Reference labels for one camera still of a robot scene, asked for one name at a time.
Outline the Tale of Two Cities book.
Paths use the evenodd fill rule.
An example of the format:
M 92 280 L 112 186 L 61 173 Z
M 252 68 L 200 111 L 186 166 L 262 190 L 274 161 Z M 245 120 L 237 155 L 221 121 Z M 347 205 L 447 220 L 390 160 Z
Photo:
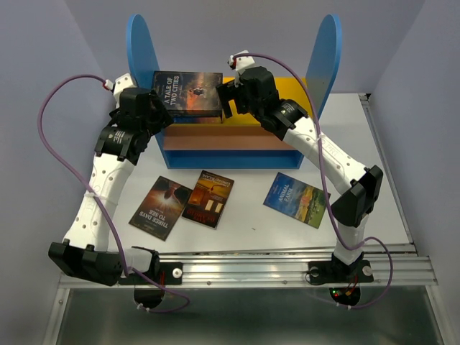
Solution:
M 221 117 L 222 73 L 155 71 L 152 87 L 171 116 Z

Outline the Jane Eyre book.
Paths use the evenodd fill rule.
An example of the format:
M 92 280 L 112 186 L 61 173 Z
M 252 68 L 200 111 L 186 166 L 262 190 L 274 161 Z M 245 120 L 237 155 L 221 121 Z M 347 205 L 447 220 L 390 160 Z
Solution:
M 175 124 L 221 124 L 221 116 L 174 116 Z

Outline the Three Days to See book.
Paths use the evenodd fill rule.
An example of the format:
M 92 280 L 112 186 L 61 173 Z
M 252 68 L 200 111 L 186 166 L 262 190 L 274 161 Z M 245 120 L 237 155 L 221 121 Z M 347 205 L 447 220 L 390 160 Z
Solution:
M 165 241 L 191 193 L 190 188 L 159 176 L 131 217 L 129 225 Z

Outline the Animal Farm book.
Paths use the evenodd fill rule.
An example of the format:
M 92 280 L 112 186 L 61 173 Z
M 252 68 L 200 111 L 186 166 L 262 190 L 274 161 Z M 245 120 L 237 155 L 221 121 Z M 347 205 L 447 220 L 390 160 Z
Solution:
M 318 229 L 326 212 L 325 193 L 279 172 L 263 203 L 265 206 Z

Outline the Edward Tulane orange book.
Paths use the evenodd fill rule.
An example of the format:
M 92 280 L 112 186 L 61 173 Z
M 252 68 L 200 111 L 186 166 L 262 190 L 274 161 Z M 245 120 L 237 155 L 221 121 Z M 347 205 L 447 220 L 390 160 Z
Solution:
M 182 217 L 216 229 L 233 185 L 232 179 L 203 170 L 185 205 Z

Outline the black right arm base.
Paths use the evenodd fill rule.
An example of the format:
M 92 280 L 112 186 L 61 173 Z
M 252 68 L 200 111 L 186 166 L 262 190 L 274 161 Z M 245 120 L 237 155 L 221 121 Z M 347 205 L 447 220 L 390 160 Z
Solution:
M 359 283 L 374 282 L 370 262 L 362 257 L 350 265 L 335 256 L 330 260 L 309 262 L 305 278 L 313 286 L 332 284 L 329 292 L 333 301 L 349 307 L 356 306 L 360 300 Z

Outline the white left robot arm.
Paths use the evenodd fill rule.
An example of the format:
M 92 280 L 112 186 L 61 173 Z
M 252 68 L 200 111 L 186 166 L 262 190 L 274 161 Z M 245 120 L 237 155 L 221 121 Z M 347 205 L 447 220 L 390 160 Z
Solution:
M 160 274 L 158 253 L 140 247 L 124 251 L 112 217 L 151 137 L 173 120 L 155 91 L 136 87 L 120 93 L 109 116 L 75 221 L 61 242 L 50 245 L 48 256 L 70 277 L 112 286 L 135 274 L 151 283 Z

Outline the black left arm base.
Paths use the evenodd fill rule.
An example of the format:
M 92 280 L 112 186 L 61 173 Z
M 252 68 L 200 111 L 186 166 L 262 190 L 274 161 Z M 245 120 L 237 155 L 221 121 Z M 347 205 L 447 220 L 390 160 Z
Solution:
M 152 272 L 144 272 L 149 279 L 155 283 L 166 287 L 167 285 L 182 284 L 183 263 L 182 262 L 161 262 L 157 264 Z M 121 277 L 118 281 L 120 285 L 141 285 L 147 286 L 142 277 L 136 273 L 130 274 L 128 277 Z M 134 301 L 142 307 L 153 309 L 157 308 L 165 299 L 165 291 L 161 289 L 143 289 L 136 287 L 134 289 Z

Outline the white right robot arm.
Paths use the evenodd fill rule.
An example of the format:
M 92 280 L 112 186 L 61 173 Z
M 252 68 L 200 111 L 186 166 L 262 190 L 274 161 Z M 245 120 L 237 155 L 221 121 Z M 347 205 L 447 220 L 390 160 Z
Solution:
M 357 162 L 318 131 L 299 103 L 280 98 L 273 75 L 262 66 L 236 69 L 235 78 L 217 91 L 226 117 L 234 101 L 238 113 L 251 114 L 263 129 L 309 159 L 323 181 L 332 182 L 340 196 L 328 207 L 337 237 L 331 272 L 348 280 L 363 258 L 364 228 L 380 194 L 382 170 Z

